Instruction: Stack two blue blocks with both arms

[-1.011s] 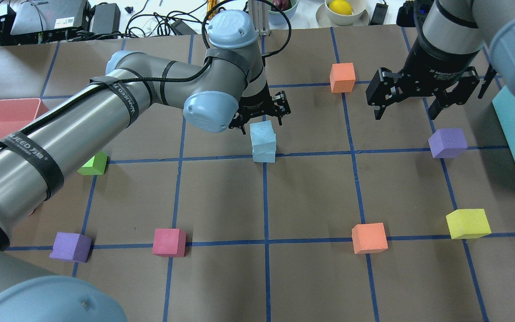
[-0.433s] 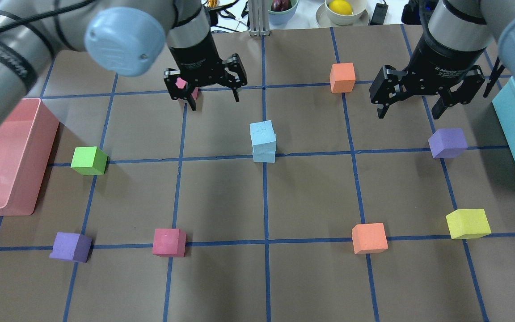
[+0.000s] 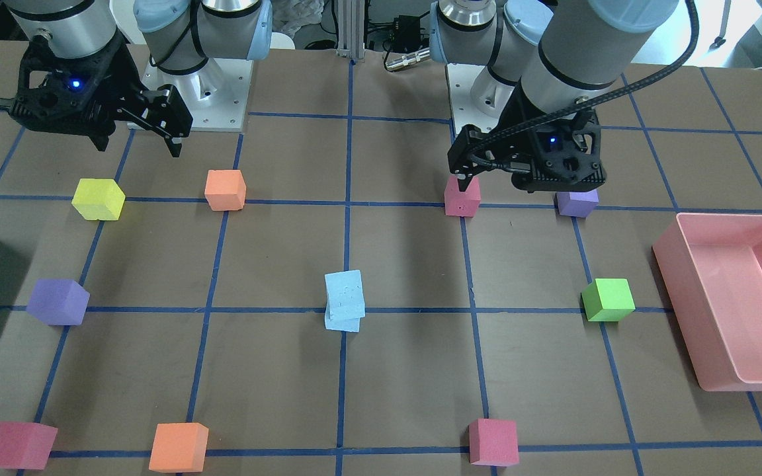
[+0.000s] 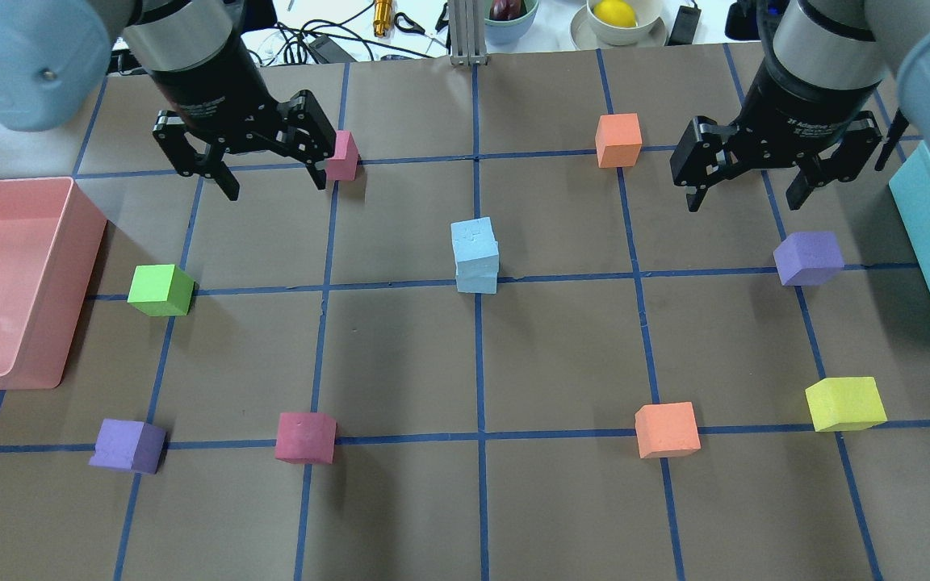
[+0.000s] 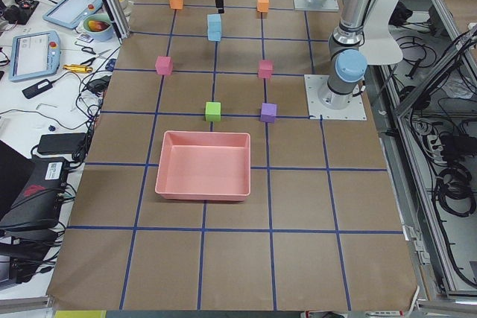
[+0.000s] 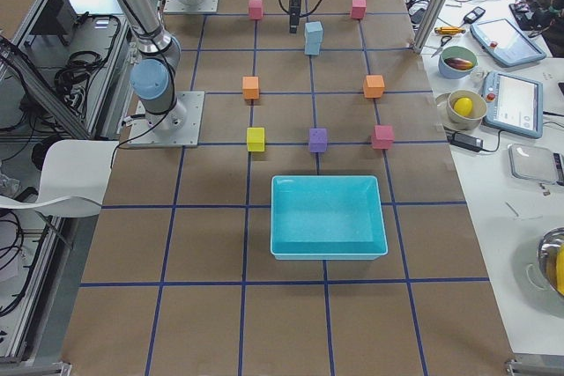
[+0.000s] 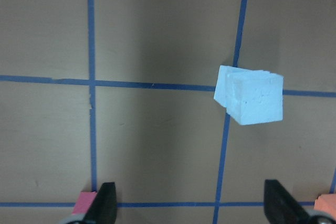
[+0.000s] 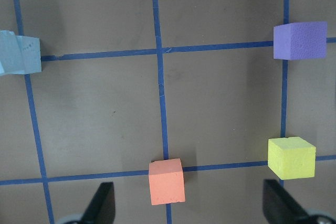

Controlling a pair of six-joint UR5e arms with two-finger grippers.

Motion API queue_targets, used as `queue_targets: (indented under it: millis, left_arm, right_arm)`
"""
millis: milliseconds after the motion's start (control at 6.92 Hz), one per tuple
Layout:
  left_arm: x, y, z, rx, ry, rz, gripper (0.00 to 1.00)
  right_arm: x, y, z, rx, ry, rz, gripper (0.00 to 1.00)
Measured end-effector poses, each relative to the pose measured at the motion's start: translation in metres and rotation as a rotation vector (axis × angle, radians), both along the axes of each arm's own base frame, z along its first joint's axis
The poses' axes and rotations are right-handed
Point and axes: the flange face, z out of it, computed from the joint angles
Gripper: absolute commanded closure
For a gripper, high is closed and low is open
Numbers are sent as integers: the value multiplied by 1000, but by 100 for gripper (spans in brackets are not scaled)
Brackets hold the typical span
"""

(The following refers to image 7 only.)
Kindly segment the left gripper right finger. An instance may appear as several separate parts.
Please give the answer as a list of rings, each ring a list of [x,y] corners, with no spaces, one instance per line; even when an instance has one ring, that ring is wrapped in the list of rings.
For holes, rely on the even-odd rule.
[[[264,182],[264,214],[271,224],[335,223],[326,212],[305,210],[276,179]]]

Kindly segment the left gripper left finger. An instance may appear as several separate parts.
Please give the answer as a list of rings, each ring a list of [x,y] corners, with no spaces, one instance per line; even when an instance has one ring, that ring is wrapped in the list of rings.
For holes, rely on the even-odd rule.
[[[70,215],[59,223],[115,223],[117,219],[117,191],[114,182],[103,183],[85,214]]]

